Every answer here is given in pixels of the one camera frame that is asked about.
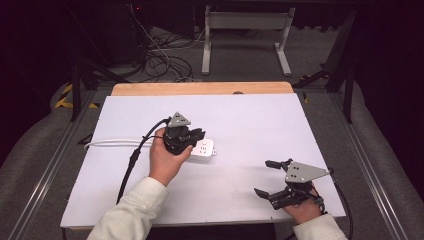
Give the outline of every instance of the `white power strip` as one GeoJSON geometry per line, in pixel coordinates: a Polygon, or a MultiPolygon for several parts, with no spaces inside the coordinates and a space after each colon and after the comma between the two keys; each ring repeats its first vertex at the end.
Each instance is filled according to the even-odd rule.
{"type": "Polygon", "coordinates": [[[210,139],[203,139],[197,142],[188,160],[209,162],[215,155],[216,150],[214,149],[213,141],[210,139]]]}

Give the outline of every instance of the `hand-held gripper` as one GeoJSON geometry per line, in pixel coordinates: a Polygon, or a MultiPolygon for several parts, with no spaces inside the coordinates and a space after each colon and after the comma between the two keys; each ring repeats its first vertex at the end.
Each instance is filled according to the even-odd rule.
{"type": "Polygon", "coordinates": [[[312,199],[325,212],[324,199],[311,193],[313,189],[312,180],[329,175],[330,171],[306,164],[294,162],[289,159],[286,162],[266,161],[267,167],[281,169],[286,172],[285,182],[287,184],[283,191],[269,194],[255,188],[256,194],[263,199],[269,200],[275,210],[290,206],[300,205],[307,199],[312,199]]]}
{"type": "Polygon", "coordinates": [[[189,130],[187,125],[191,122],[187,120],[179,112],[176,112],[172,118],[169,119],[163,135],[165,148],[168,152],[179,155],[189,145],[196,146],[197,141],[205,137],[205,132],[201,128],[189,130]]]}

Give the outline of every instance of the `white table surface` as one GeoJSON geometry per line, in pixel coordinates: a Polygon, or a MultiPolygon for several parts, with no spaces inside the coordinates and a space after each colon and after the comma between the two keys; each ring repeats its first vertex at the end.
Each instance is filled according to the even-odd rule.
{"type": "MultiPolygon", "coordinates": [[[[141,139],[161,119],[179,111],[215,142],[208,163],[186,162],[169,184],[170,195],[157,225],[276,222],[283,210],[259,198],[286,186],[283,170],[266,160],[294,161],[326,168],[296,94],[113,96],[108,97],[92,141],[141,139]]],[[[90,147],[64,212],[61,227],[92,227],[116,203],[129,157],[135,147],[90,147]]],[[[143,148],[126,191],[148,175],[143,148]]],[[[326,210],[345,216],[331,177],[314,180],[326,210]]]]}

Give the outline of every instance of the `metal frame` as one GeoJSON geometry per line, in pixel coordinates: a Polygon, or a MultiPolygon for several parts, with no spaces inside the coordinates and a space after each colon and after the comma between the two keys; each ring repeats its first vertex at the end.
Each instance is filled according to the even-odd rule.
{"type": "Polygon", "coordinates": [[[210,41],[211,29],[283,29],[280,42],[275,43],[275,50],[284,75],[291,76],[290,67],[284,53],[284,46],[289,35],[294,12],[295,8],[290,8],[288,13],[210,12],[210,6],[206,6],[202,74],[209,74],[212,48],[210,41]]]}

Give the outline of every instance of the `human hand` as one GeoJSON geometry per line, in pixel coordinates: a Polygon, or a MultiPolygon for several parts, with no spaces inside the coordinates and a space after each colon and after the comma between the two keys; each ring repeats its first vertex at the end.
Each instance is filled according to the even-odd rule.
{"type": "MultiPolygon", "coordinates": [[[[311,193],[315,196],[317,195],[314,189],[312,189],[311,193]]],[[[302,224],[321,216],[320,207],[310,198],[300,205],[287,206],[283,210],[292,216],[297,224],[302,224]]]]}
{"type": "Polygon", "coordinates": [[[188,146],[180,155],[174,155],[166,150],[163,142],[165,128],[156,131],[152,146],[150,147],[150,172],[149,177],[158,180],[164,186],[177,175],[181,165],[191,155],[193,146],[188,146]]]}

